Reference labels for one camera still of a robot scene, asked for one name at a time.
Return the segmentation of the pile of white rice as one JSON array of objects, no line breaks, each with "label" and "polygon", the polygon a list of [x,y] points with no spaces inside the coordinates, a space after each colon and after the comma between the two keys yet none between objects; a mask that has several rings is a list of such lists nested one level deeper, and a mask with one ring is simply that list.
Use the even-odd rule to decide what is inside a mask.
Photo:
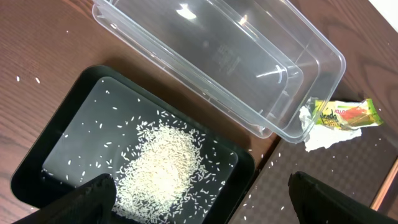
[{"label": "pile of white rice", "polygon": [[201,164],[199,132],[160,123],[139,128],[139,156],[122,168],[113,212],[138,223],[167,223],[182,211]]}]

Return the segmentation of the silver foil wrapper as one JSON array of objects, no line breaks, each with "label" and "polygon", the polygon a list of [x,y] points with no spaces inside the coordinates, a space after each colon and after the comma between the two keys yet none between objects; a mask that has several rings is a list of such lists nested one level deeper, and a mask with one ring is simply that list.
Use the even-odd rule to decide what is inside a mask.
[{"label": "silver foil wrapper", "polygon": [[[313,121],[313,115],[319,114],[321,112],[313,112],[315,109],[315,100],[318,98],[310,98],[306,105],[300,108],[300,121],[302,123],[302,128],[306,128]],[[356,137],[362,135],[361,129],[354,130],[341,130],[330,128],[328,126],[317,124],[316,120],[312,129],[307,134],[304,139],[305,150],[307,152],[314,151],[316,149],[325,148],[328,149],[332,145],[352,140]]]}]

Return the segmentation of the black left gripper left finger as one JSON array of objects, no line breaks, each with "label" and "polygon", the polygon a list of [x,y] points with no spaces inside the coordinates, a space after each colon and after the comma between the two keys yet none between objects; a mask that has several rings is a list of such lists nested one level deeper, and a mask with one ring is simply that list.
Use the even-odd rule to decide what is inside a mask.
[{"label": "black left gripper left finger", "polygon": [[111,219],[115,200],[114,179],[101,174],[13,224],[105,224]]}]

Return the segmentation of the wooden chopstick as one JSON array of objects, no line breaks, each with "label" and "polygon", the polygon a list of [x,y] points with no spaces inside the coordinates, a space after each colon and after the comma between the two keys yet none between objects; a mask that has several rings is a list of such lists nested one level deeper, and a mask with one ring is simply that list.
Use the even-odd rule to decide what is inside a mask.
[{"label": "wooden chopstick", "polygon": [[392,165],[389,173],[387,174],[384,182],[382,183],[379,191],[377,192],[370,208],[377,211],[379,210],[384,198],[386,197],[388,190],[390,189],[396,175],[397,175],[397,163],[398,159],[395,160],[394,164]]}]

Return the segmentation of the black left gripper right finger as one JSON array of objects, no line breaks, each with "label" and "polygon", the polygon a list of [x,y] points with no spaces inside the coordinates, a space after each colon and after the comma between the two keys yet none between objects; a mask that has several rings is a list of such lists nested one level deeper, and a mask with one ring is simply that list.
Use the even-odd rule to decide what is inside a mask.
[{"label": "black left gripper right finger", "polygon": [[288,186],[300,224],[397,224],[304,172],[291,174]]}]

